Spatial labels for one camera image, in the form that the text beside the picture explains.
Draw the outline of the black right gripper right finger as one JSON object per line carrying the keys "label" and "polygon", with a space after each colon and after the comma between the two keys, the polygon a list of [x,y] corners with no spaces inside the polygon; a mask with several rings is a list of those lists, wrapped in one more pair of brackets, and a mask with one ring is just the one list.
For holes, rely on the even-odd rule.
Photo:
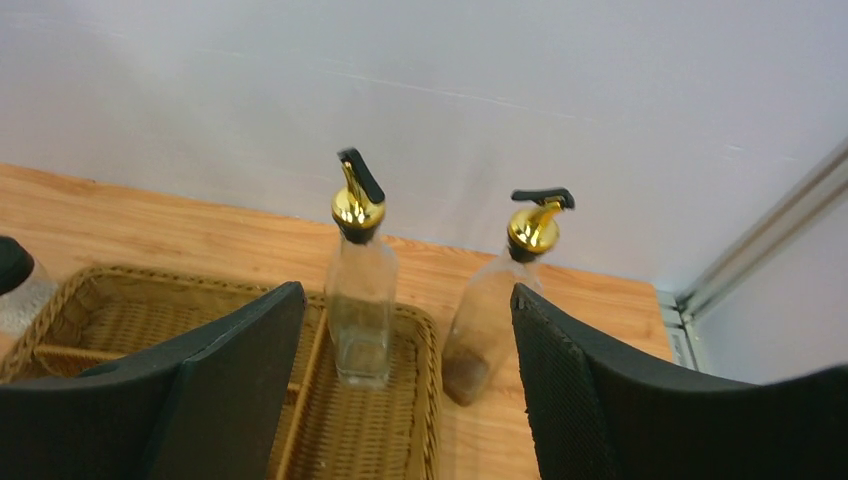
{"label": "black right gripper right finger", "polygon": [[544,479],[843,479],[847,369],[754,385],[597,330],[525,285],[510,307]]}

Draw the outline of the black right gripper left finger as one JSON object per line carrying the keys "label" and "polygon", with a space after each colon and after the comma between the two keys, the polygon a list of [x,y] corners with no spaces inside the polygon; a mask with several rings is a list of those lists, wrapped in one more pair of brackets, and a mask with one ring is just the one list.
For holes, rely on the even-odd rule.
{"label": "black right gripper left finger", "polygon": [[298,282],[172,339],[1,389],[5,479],[262,479],[306,310]]}

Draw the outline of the oil bottle with brown residue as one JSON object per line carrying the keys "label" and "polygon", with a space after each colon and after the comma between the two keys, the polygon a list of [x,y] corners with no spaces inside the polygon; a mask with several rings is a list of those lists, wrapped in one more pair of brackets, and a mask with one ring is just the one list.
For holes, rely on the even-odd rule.
{"label": "oil bottle with brown residue", "polygon": [[465,286],[442,350],[442,383],[457,405],[473,404],[515,347],[510,299],[515,285],[542,293],[539,259],[558,243],[554,217],[575,208],[564,187],[515,190],[517,210],[506,227],[503,253],[476,272]]}

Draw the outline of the clear oil bottle gold spout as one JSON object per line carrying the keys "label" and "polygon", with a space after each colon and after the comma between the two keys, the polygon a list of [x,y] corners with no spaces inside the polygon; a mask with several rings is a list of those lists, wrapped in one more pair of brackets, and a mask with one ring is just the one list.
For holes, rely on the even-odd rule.
{"label": "clear oil bottle gold spout", "polygon": [[324,285],[327,326],[339,379],[378,389],[390,377],[398,260],[379,235],[386,214],[383,189],[357,149],[337,156],[346,186],[331,201],[340,243]]}

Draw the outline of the wicker divided tray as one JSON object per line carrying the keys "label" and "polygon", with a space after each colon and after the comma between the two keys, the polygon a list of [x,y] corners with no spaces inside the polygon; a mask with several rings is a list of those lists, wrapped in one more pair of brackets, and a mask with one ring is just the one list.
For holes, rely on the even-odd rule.
{"label": "wicker divided tray", "polygon": [[[153,346],[232,312],[265,287],[199,274],[100,265],[61,284],[1,355],[10,383],[84,369]],[[267,475],[271,479],[434,479],[442,383],[434,320],[396,306],[390,378],[381,389],[336,375],[322,293],[307,309]]]}

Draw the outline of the black-lid spice jar rear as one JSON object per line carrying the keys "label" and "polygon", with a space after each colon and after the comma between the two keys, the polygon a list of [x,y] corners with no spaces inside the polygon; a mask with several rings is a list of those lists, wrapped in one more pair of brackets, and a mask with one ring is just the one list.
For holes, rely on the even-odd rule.
{"label": "black-lid spice jar rear", "polygon": [[15,238],[1,236],[1,332],[21,337],[58,289],[43,265]]}

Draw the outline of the aluminium frame post right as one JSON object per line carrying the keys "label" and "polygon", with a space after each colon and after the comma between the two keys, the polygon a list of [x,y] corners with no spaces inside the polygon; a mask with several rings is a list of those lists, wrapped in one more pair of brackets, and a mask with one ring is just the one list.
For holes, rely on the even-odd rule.
{"label": "aluminium frame post right", "polygon": [[696,280],[679,292],[658,291],[673,362],[700,371],[697,323],[846,198],[843,139]]}

